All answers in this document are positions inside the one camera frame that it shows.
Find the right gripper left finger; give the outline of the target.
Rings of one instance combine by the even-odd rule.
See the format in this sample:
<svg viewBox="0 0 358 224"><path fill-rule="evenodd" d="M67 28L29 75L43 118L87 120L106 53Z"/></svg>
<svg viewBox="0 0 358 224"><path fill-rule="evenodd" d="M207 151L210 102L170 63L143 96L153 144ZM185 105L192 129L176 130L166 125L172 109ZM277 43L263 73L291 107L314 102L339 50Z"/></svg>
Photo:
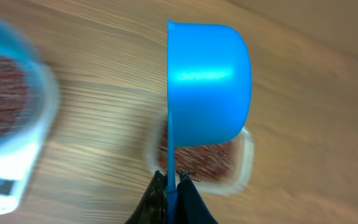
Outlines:
<svg viewBox="0 0 358 224"><path fill-rule="evenodd" d="M125 224L165 224L167 212L166 183L166 175L160 171L155 171L138 206Z"/></svg>

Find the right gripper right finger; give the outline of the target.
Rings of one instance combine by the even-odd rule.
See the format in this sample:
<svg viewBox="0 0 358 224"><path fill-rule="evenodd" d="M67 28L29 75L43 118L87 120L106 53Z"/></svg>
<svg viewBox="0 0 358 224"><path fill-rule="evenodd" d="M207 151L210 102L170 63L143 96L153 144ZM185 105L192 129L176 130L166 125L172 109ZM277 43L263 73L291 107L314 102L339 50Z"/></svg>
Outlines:
<svg viewBox="0 0 358 224"><path fill-rule="evenodd" d="M177 171L178 189L176 224L218 224L209 212L187 171Z"/></svg>

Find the blue plastic measuring scoop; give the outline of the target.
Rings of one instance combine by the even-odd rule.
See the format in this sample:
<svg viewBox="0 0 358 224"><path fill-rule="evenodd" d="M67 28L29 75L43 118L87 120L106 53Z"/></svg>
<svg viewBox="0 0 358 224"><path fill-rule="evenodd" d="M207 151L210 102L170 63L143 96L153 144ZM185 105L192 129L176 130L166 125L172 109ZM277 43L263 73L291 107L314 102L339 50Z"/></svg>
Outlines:
<svg viewBox="0 0 358 224"><path fill-rule="evenodd" d="M175 223L175 148L235 138L249 112L252 76L233 28L168 21L167 31L167 223Z"/></svg>

